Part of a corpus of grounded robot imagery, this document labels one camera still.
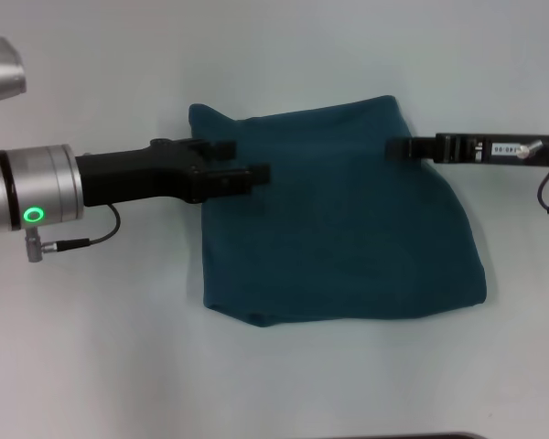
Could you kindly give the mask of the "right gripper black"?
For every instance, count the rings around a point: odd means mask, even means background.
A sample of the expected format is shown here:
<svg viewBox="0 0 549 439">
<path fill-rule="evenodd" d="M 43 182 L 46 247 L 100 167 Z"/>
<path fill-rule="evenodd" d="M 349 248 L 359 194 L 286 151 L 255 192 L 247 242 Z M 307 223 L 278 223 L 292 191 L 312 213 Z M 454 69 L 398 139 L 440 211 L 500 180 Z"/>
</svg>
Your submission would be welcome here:
<svg viewBox="0 0 549 439">
<path fill-rule="evenodd" d="M 393 137 L 386 141 L 386 159 L 415 161 L 430 159 L 435 163 L 451 163 L 455 156 L 457 134 L 436 134 L 434 137 Z M 462 134 L 458 158 L 461 163 L 509 166 L 549 166 L 549 150 L 541 146 L 526 158 L 517 154 L 521 146 L 549 145 L 543 134 Z"/>
</svg>

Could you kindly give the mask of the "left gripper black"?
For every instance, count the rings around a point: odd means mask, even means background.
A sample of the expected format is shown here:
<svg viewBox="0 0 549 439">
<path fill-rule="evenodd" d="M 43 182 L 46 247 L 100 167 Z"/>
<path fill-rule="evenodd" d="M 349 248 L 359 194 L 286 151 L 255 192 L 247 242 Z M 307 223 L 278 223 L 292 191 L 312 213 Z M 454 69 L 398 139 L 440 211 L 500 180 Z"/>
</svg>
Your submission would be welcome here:
<svg viewBox="0 0 549 439">
<path fill-rule="evenodd" d="M 154 139 L 143 149 L 80 155 L 76 163 L 83 204 L 96 207 L 159 197 L 191 204 L 250 194 L 271 181 L 267 164 L 204 172 L 205 161 L 223 161 L 221 149 L 199 139 Z"/>
</svg>

